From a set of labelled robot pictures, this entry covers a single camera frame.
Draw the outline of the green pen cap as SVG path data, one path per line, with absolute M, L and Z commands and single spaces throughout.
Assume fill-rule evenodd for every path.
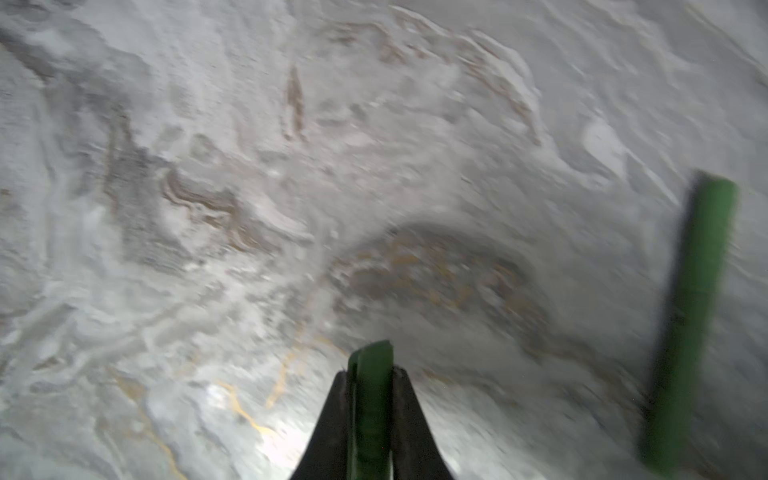
M 391 476 L 391 411 L 394 350 L 390 341 L 366 345 L 347 365 L 349 479 Z

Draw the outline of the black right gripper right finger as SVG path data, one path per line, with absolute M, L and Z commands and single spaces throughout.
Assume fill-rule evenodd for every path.
M 407 371 L 393 368 L 391 450 L 395 480 L 453 480 Z

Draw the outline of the green pen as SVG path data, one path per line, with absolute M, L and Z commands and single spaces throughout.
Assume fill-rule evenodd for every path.
M 659 479 L 680 468 L 738 196 L 735 182 L 700 173 L 686 204 L 639 442 Z

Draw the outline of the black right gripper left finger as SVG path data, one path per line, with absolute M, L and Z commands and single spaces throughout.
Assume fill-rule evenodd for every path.
M 348 432 L 348 373 L 339 371 L 334 377 L 303 456 L 290 479 L 346 479 Z

